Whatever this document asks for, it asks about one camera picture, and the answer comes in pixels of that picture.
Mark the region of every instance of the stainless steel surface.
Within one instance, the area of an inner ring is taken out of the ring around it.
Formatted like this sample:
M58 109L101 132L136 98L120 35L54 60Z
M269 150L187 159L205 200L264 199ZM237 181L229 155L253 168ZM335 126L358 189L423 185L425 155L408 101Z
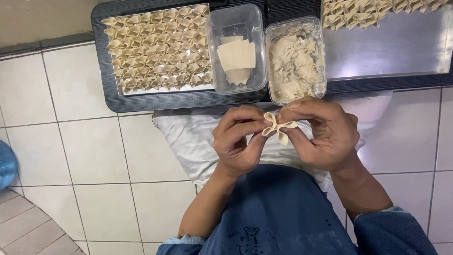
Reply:
M453 11L389 13L379 28L325 30L328 80L442 74L450 70Z

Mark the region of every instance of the blue bottle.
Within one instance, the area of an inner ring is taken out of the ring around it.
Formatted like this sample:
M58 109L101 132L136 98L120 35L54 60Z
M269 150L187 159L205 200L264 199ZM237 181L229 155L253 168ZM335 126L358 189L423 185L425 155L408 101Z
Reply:
M6 143L0 140L0 190L11 183L16 173L16 155Z

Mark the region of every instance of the blue shirt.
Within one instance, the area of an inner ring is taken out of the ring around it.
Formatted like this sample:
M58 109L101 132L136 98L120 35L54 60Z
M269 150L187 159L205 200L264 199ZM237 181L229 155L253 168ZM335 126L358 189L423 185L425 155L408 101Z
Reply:
M354 231L358 247L306 172L258 165L236 182L207 240L170 238L157 255L437 254L417 220L399 207L359 215Z

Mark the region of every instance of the tray of dumplings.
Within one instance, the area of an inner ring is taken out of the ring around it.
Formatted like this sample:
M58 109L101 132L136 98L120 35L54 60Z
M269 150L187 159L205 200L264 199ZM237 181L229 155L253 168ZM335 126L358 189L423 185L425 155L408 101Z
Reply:
M119 95L214 89L209 4L102 20Z

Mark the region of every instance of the clear plastic container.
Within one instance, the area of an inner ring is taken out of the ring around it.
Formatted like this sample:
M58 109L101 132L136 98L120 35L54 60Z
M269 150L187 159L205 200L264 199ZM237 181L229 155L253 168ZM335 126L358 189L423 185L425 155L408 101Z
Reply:
M206 18L207 44L211 59L213 86L221 95L247 93L262 89L266 85L266 62L263 36L263 19L260 9L253 4L215 10ZM246 84L230 84L220 63L217 49L222 38L244 36L255 44L255 68Z
M285 105L307 95L322 98L327 80L321 21L306 16L274 23L264 37L271 100Z

